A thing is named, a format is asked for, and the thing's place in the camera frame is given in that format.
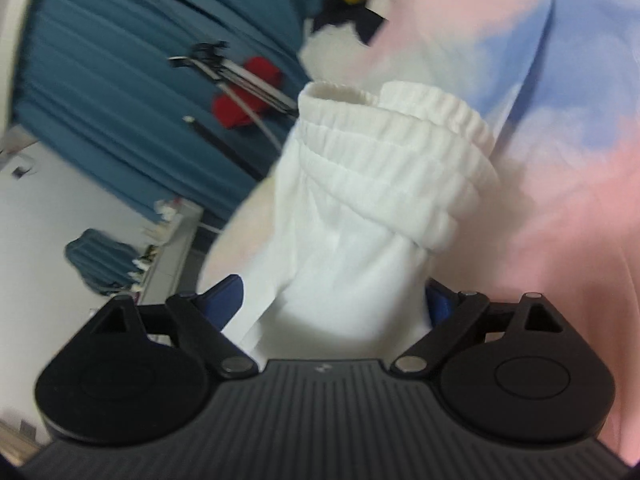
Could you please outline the white knit garment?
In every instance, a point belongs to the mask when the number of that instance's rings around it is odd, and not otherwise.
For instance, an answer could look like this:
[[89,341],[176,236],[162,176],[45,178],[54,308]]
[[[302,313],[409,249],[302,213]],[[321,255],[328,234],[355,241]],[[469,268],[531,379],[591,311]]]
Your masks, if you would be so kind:
[[462,99],[412,82],[312,82],[298,109],[224,334],[258,362],[391,361],[430,331],[427,274],[496,185],[494,136]]

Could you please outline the white drawer desk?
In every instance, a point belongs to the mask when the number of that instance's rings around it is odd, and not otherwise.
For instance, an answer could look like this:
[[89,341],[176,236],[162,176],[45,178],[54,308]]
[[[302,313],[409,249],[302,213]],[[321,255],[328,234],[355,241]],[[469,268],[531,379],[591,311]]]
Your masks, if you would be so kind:
[[191,250],[203,208],[182,197],[159,200],[154,210],[160,217],[143,233],[155,248],[150,264],[139,264],[142,282],[134,299],[137,304],[162,304],[178,292],[186,258]]

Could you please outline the red cloth on stand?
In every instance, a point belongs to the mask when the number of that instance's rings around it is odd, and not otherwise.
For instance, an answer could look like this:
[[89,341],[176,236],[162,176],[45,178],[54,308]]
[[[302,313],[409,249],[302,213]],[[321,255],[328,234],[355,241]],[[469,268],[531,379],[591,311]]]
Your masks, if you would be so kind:
[[[254,58],[246,60],[242,64],[242,67],[274,88],[279,88],[282,84],[282,72],[266,58],[254,56]],[[258,116],[262,116],[271,110],[271,106],[267,102],[259,99],[258,96],[254,96],[254,94],[251,94],[237,84],[230,84],[230,89]],[[240,128],[254,124],[254,120],[242,110],[239,104],[236,104],[230,96],[227,96],[225,93],[221,93],[220,96],[216,96],[216,98],[213,99],[212,113],[218,122],[226,129]]]

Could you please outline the blue curtain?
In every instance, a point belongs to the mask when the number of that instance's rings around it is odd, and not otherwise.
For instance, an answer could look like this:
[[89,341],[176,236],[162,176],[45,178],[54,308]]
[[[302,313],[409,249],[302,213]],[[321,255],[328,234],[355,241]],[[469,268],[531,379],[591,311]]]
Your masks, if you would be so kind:
[[128,206],[153,218],[181,196],[227,222],[254,180],[201,139],[193,117],[259,171],[277,159],[291,122],[226,129],[216,86],[170,64],[197,44],[224,42],[243,63],[262,56],[297,96],[297,53],[321,0],[32,0],[14,78],[12,119]]

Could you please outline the black metal stand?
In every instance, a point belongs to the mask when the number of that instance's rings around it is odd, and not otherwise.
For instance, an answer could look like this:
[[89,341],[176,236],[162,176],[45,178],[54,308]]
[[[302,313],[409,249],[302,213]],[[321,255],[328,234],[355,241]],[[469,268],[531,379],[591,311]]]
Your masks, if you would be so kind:
[[225,41],[199,42],[186,55],[171,55],[173,68],[190,68],[219,90],[213,98],[212,114],[225,129],[256,127],[278,152],[283,143],[265,123],[264,117],[277,113],[289,120],[298,115],[296,101],[281,90],[283,73],[263,56],[253,56],[238,64],[228,58]]

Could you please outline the pastel tie-dye duvet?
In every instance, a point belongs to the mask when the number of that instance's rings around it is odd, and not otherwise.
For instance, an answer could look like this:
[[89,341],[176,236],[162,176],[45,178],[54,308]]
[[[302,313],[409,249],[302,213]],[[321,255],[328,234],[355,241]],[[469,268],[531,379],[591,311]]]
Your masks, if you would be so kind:
[[[496,185],[427,274],[495,300],[541,292],[615,379],[602,441],[639,458],[639,0],[368,0],[382,18],[314,20],[299,59],[312,82],[375,94],[432,86],[495,139]],[[207,290],[240,273],[271,230],[262,181],[205,260]]]

